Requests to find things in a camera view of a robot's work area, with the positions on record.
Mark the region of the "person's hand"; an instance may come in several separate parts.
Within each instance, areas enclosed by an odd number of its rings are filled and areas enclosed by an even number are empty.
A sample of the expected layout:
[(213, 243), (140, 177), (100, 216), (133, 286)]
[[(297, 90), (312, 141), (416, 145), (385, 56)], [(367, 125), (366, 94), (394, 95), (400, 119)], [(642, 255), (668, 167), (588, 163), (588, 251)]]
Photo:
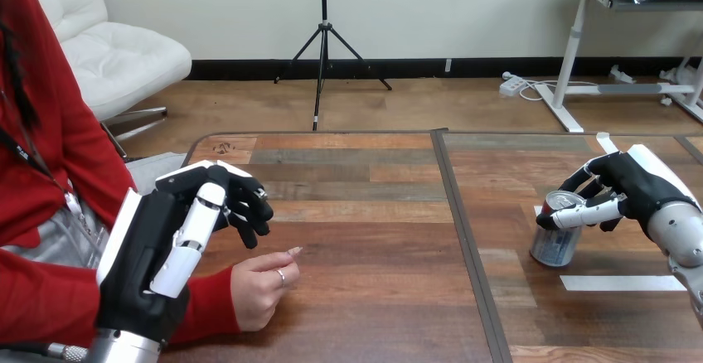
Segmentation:
[(257, 332), (270, 322), (281, 298), (300, 279), (299, 246), (260, 255), (232, 267), (230, 293), (242, 332)]

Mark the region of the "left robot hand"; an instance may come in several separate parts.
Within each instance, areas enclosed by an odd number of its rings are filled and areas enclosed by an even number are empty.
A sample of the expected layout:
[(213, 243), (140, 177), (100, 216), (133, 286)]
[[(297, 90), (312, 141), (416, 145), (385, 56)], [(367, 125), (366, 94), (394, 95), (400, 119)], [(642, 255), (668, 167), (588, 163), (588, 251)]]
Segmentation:
[(147, 195), (128, 190), (96, 272), (96, 326), (168, 341), (212, 233), (232, 225), (253, 249), (269, 232), (274, 213), (267, 199), (248, 172), (208, 160), (159, 177)]

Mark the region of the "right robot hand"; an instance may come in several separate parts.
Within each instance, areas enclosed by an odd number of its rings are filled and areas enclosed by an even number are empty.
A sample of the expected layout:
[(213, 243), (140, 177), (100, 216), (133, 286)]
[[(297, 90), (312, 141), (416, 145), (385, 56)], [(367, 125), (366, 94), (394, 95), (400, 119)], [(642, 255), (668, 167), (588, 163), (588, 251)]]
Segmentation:
[(642, 144), (589, 159), (558, 190), (574, 192), (585, 202), (562, 209), (543, 207), (536, 223), (545, 230), (598, 225), (610, 232), (627, 218), (637, 221), (649, 236), (650, 219), (668, 206), (681, 203), (696, 214), (702, 212), (682, 180)]

